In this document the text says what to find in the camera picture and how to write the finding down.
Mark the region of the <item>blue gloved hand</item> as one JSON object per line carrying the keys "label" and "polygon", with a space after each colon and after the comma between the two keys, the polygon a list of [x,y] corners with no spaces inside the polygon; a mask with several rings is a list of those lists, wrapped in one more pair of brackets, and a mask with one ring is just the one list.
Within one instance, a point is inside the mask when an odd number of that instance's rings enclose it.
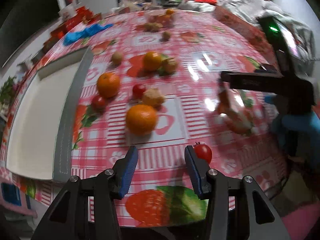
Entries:
{"label": "blue gloved hand", "polygon": [[310,180],[319,179],[319,116],[310,109],[298,115],[292,113],[294,107],[287,98],[280,95],[267,95],[266,103],[275,105],[278,116],[272,121],[271,131],[281,149],[291,158],[303,161],[303,171]]}

